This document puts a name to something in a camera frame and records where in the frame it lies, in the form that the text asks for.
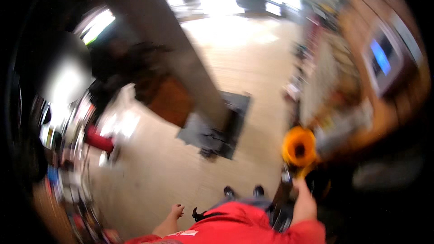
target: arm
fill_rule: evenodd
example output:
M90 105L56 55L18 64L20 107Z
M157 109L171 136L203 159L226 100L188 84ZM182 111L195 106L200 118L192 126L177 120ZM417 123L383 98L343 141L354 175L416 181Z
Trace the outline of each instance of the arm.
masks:
M294 189L298 191L298 197L294 204L291 226L304 220L316 221L316 202L315 199L312 198L306 181L304 179L294 179L292 184Z
M152 234L165 237L178 232L177 221L184 214L182 210L184 210L184 206L180 204L172 205L172 211L169 213L167 218L152 231Z
M323 244L326 242L324 225L316 219L316 202L312 198L306 181L295 179L292 181L298 197L294 205L291 225L285 232L288 236L286 243Z

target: floor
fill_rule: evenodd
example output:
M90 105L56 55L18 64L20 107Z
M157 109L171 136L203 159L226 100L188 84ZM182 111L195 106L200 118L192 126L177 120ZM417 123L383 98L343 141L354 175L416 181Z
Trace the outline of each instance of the floor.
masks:
M230 15L182 24L218 89L250 94L233 160L204 159L199 148L176 138L179 127L165 122L134 99L127 85L105 111L102 133L116 133L118 161L104 165L97 155L90 167L95 204L106 226L123 239L149 234L170 212L185 205L179 229L194 222L191 213L208 209L233 187L241 197L262 184L269 198L277 190L287 130L282 86L295 69L293 44L300 26L272 18Z

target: shoe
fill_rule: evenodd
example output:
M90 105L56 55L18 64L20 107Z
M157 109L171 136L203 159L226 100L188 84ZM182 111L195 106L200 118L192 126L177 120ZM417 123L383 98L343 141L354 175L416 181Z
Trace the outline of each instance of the shoe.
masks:
M235 197L235 192L230 186L226 186L223 190L225 196Z
M264 188L261 185L257 185L253 190L254 197L264 197Z

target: black strap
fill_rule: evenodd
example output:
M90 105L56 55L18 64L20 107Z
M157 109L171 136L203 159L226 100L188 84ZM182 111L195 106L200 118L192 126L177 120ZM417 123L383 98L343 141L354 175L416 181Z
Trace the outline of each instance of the black strap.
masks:
M220 213L220 212L215 212L215 213L211 213L211 214L208 214L208 215L204 215L206 211L202 212L201 214L198 214L196 212L196 210L197 210L197 207L193 209L193 215L192 215L193 218L194 218L194 220L196 222L201 221L201 220L203 220L205 218L209 218L209 217L213 217L213 216L218 216L218 215L223 215L224 214L224 213Z

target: red shirt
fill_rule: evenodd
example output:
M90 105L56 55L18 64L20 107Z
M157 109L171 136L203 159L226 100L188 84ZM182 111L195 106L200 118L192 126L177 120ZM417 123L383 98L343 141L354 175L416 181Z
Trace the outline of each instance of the red shirt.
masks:
M203 219L187 231L180 231L161 238L156 235L136 237L126 244L182 243L182 244L231 244L231 243L282 243L324 244L324 225L316 220L300 221L284 233L274 231L266 213L259 208L238 202L225 203L207 211L225 213Z

